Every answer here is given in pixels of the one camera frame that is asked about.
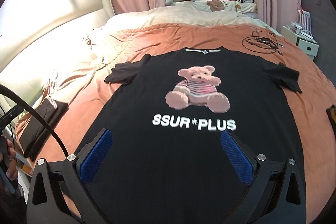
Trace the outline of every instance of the person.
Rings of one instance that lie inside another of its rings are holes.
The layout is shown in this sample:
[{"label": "person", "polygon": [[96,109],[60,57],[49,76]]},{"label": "person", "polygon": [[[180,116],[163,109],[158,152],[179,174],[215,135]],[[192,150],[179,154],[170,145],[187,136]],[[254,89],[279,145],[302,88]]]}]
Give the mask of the person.
[{"label": "person", "polygon": [[[16,156],[16,152],[13,149],[13,143],[10,140],[7,140],[7,146],[7,152],[11,160],[6,176],[13,181],[18,178],[16,161],[13,159]],[[0,163],[2,160],[3,155],[0,153]],[[26,210],[25,195],[21,185],[18,185],[16,192],[11,194],[0,177],[0,223],[26,224]]]}]

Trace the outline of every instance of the nightstand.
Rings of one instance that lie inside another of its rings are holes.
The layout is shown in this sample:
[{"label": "nightstand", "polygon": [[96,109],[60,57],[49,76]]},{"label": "nightstand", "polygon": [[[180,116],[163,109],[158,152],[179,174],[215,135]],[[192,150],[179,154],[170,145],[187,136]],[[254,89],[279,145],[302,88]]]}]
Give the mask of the nightstand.
[{"label": "nightstand", "polygon": [[311,60],[314,60],[315,56],[317,56],[319,45],[315,39],[310,39],[309,37],[297,34],[285,26],[281,27],[281,35],[297,45]]}]

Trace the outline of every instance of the black cable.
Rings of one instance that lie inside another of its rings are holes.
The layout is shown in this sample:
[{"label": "black cable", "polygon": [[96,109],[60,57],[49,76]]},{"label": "black cable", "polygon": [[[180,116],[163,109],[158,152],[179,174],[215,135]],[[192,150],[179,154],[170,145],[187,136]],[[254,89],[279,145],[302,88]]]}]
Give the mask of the black cable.
[{"label": "black cable", "polygon": [[48,132],[55,138],[58,145],[61,147],[65,157],[69,156],[68,151],[62,143],[62,140],[59,138],[59,136],[56,134],[56,132],[51,128],[51,126],[32,108],[29,104],[27,104],[24,100],[22,100],[18,95],[16,95],[14,92],[12,92],[10,89],[6,88],[5,86],[0,84],[0,94],[8,97],[9,99],[16,102],[18,105],[22,106],[26,111],[28,111],[33,117],[38,120],[45,128],[48,130]]},{"label": "black cable", "polygon": [[[249,51],[261,53],[261,54],[273,54],[277,52],[278,54],[283,55],[283,53],[279,51],[279,47],[283,47],[283,44],[278,43],[277,37],[274,34],[270,33],[274,37],[275,41],[267,37],[257,36],[255,35],[256,32],[262,32],[262,31],[255,30],[252,32],[252,35],[250,37],[246,37],[241,41],[241,44],[243,45],[244,48],[248,49]],[[270,51],[269,52],[258,52],[258,51],[251,50],[244,45],[244,42],[247,42],[250,45],[254,45],[258,48],[262,48],[262,49],[270,50]]]},{"label": "black cable", "polygon": [[[2,108],[1,105],[0,105],[0,108],[1,108],[1,110],[2,110],[2,112],[3,112],[3,114],[5,114],[6,112],[5,112],[5,110]],[[9,127],[10,127],[10,131],[11,131],[11,133],[12,133],[13,149],[15,150],[14,133],[13,133],[13,129],[12,129],[11,124],[9,124]]]}]

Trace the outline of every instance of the headboard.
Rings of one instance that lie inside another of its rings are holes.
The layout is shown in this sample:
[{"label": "headboard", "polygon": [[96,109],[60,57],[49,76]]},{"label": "headboard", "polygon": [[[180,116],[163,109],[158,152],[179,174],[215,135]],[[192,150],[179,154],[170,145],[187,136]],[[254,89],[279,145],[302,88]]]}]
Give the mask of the headboard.
[{"label": "headboard", "polygon": [[[115,15],[111,0],[66,0],[64,6],[68,7],[65,12],[29,34],[23,36],[17,30],[0,37],[0,83],[30,105],[41,96],[53,68],[71,58],[85,32]],[[16,104],[0,95],[0,105],[8,111]]]}]

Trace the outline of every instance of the metal screw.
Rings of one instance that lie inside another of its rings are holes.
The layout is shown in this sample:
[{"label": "metal screw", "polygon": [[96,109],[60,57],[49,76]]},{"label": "metal screw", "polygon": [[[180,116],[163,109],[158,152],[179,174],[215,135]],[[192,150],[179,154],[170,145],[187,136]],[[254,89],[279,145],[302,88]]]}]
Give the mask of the metal screw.
[{"label": "metal screw", "polygon": [[37,161],[37,164],[38,165],[42,165],[44,163],[44,159],[39,159],[38,161]]},{"label": "metal screw", "polygon": [[295,160],[293,160],[293,159],[289,159],[288,162],[289,162],[291,165],[294,165],[294,164],[295,164]]},{"label": "metal screw", "polygon": [[258,160],[261,160],[261,161],[266,160],[266,156],[265,156],[264,154],[259,154],[259,155],[257,156],[257,158],[258,158]]},{"label": "metal screw", "polygon": [[68,157],[67,157],[67,159],[69,160],[69,161],[72,161],[72,160],[74,160],[76,158],[76,155],[75,154],[70,154]]}]

